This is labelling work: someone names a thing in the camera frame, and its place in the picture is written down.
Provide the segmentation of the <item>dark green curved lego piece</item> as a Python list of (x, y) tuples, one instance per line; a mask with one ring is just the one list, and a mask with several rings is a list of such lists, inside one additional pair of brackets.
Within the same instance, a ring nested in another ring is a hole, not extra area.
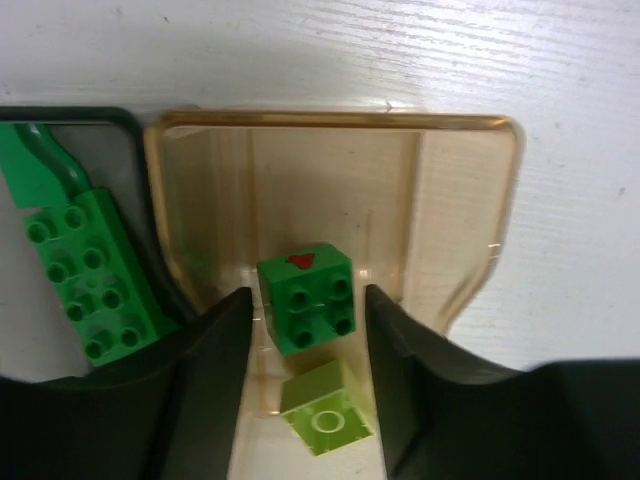
[(1, 171), (23, 209), (65, 206), (92, 189), (85, 170), (41, 123), (1, 125)]

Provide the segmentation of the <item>dark green 2x4 lego brick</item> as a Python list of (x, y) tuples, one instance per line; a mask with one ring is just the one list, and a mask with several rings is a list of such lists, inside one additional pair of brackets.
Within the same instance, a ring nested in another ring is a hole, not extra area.
[(108, 190), (32, 214), (24, 225), (93, 366), (180, 328), (156, 301)]

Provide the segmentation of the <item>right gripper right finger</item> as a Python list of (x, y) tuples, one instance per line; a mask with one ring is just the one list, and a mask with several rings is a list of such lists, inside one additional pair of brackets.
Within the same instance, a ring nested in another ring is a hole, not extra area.
[(639, 363), (481, 358), (419, 324), (376, 285), (365, 317), (391, 479), (635, 479)]

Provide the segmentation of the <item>light green square lego brick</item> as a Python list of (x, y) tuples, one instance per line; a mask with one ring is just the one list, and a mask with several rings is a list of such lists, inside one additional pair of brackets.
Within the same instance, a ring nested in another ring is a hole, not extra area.
[(374, 435), (374, 414), (349, 366), (332, 360), (286, 380), (279, 414), (319, 457)]

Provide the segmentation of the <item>dark green square lego brick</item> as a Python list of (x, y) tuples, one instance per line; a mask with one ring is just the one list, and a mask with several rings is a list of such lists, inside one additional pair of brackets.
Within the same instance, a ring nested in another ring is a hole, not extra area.
[(257, 263), (267, 331), (284, 356), (356, 331), (351, 259), (320, 244)]

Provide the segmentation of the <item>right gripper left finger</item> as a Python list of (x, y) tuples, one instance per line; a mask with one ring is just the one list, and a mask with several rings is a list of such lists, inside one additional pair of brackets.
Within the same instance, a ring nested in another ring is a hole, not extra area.
[(223, 479), (252, 338), (249, 288), (83, 377), (1, 381), (5, 479)]

